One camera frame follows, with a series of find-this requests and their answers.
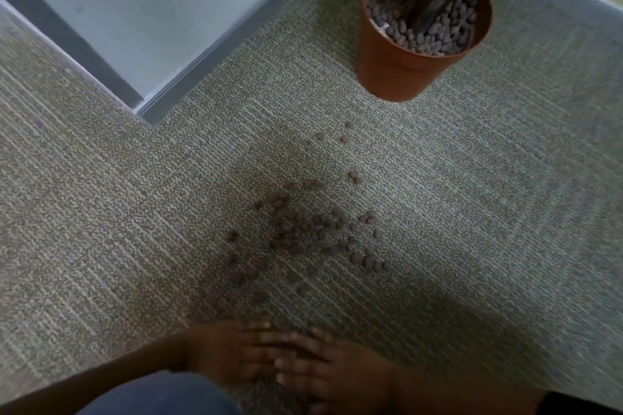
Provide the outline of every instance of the striped carpet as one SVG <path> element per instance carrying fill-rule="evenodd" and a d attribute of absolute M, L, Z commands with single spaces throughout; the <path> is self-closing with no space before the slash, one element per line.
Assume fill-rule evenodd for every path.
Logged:
<path fill-rule="evenodd" d="M 191 321 L 261 313 L 623 408 L 623 48 L 548 0 L 493 3 L 483 46 L 395 105 L 355 80 L 358 0 L 293 0 L 156 127 L 2 15 L 0 401 Z M 298 186 L 293 209 L 377 210 L 384 240 L 331 239 L 391 272 L 261 248 L 253 201 L 306 178 L 325 187 Z M 270 382 L 234 396 L 301 410 Z"/>

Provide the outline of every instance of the orange plastic pot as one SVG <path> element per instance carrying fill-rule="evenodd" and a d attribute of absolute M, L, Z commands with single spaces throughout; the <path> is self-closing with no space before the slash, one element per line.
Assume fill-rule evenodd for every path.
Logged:
<path fill-rule="evenodd" d="M 366 7 L 370 0 L 362 0 L 359 48 L 356 71 L 361 85 L 368 92 L 391 102 L 405 102 L 418 96 L 444 72 L 448 66 L 467 56 L 485 39 L 491 27 L 490 0 L 478 0 L 474 35 L 470 45 L 452 56 L 428 56 L 401 48 L 379 33 L 368 18 Z"/>

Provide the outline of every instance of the human hand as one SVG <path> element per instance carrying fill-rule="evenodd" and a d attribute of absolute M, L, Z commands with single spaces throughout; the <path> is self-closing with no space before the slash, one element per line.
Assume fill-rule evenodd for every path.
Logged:
<path fill-rule="evenodd" d="M 265 321 L 225 321 L 185 330 L 188 370 L 220 387 L 238 387 L 272 376 L 275 359 L 295 353 L 271 347 L 281 342 L 282 334 L 270 328 Z"/>
<path fill-rule="evenodd" d="M 352 341 L 335 338 L 318 328 L 312 332 L 316 338 L 293 332 L 284 335 L 282 341 L 323 360 L 279 357 L 275 360 L 277 382 L 320 398 L 323 403 L 312 407 L 315 415 L 370 415 L 386 409 L 396 365 Z"/>

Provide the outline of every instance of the carpeted floor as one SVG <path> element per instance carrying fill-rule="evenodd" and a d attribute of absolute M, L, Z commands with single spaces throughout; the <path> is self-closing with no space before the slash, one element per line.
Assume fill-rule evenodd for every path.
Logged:
<path fill-rule="evenodd" d="M 354 78 L 358 0 L 293 0 L 154 128 L 5 14 L 0 401 L 259 312 L 623 408 L 623 48 L 547 0 L 493 2 L 483 46 L 395 105 Z M 224 232 L 242 231 L 249 266 L 268 230 L 253 200 L 304 178 L 326 189 L 297 207 L 378 210 L 385 240 L 357 238 L 391 273 L 275 254 L 231 283 Z M 271 383 L 236 397 L 300 410 Z"/>

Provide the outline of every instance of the blue jeans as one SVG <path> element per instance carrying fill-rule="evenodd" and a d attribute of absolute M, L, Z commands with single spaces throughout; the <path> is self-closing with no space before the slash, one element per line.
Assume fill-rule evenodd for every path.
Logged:
<path fill-rule="evenodd" d="M 77 415 L 240 415 L 236 405 L 204 376 L 159 373 L 115 387 Z"/>

